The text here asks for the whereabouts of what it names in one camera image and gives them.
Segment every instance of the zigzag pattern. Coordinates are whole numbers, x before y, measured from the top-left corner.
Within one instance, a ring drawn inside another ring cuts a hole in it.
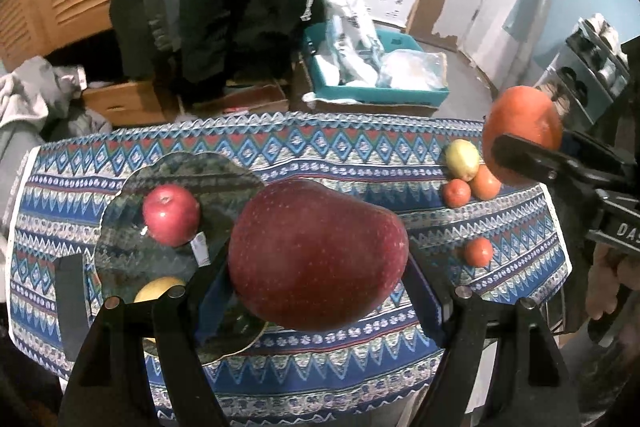
[[[461,120],[287,113],[46,144],[25,173],[11,253],[17,345],[68,377],[72,363],[62,350],[52,263],[82,254],[92,320],[102,304],[94,249],[105,209],[132,172],[178,151],[217,152],[266,183],[305,176],[390,208],[425,255],[446,257],[464,240],[485,235],[494,245],[490,265],[470,269],[449,255],[451,280],[470,284],[485,299],[542,301],[558,289],[568,269],[539,187],[504,187],[493,201],[443,208],[442,150],[457,137],[479,146],[481,130],[481,123]],[[331,418],[339,410],[362,412],[406,396],[428,385],[440,356],[399,284],[378,309],[347,328],[319,334],[272,327],[242,355],[208,365],[206,372],[229,417],[293,423]],[[158,361],[149,356],[146,364],[156,405],[171,415]]]

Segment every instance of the white label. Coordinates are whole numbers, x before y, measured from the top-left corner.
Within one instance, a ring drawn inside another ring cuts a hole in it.
[[[191,250],[193,250],[193,256],[196,258],[199,267],[211,264],[209,250],[207,249],[207,237],[204,232],[198,232],[196,237],[191,239]]]

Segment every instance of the patterned tablecloth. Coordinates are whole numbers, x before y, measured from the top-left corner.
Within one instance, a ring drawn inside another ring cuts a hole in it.
[[[63,378],[56,315],[56,257],[82,252],[89,320],[102,302],[94,265],[100,217],[127,177],[175,151],[217,152],[269,183],[308,176],[386,206],[404,220],[425,255],[452,253],[449,275],[483,298],[514,303],[549,298],[571,267],[548,192],[503,187],[492,201],[443,207],[442,150],[463,137],[479,145],[482,124],[399,116],[239,116],[120,130],[46,144],[28,156],[9,241],[12,339]],[[494,245],[488,269],[454,252],[478,235]],[[270,328],[242,355],[206,366],[225,413],[238,421],[320,420],[364,411],[423,388],[442,352],[426,338],[399,284],[384,304],[348,328],[324,334]],[[161,414],[171,414],[158,360],[146,366]]]

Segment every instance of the screw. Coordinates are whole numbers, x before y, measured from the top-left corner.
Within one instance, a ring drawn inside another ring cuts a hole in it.
[[[525,297],[520,302],[522,302],[522,305],[527,310],[532,310],[533,308],[535,308],[537,306],[536,302],[533,299],[530,299],[529,297]]]
[[[456,288],[456,295],[461,299],[470,299],[473,292],[468,286],[458,286]]]
[[[179,299],[180,297],[182,297],[184,295],[184,292],[186,290],[184,289],[184,286],[171,286],[171,288],[169,288],[169,292],[168,295],[172,298],[172,299]]]
[[[115,297],[115,296],[109,297],[104,302],[104,307],[107,308],[108,310],[116,309],[119,305],[120,305],[120,297]]]

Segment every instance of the teal plastic basket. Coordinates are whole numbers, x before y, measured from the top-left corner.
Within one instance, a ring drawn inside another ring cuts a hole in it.
[[[377,33],[387,53],[394,50],[422,51],[418,42],[410,35],[389,30],[377,30]],[[302,42],[303,59],[311,76],[314,92],[318,98],[325,98],[327,100],[351,98],[363,103],[409,104],[439,107],[449,96],[449,89],[446,88],[426,91],[389,89],[385,87],[327,86],[317,62],[313,60],[313,56],[317,54],[320,45],[324,42],[324,35],[325,24],[314,24],[305,30]]]

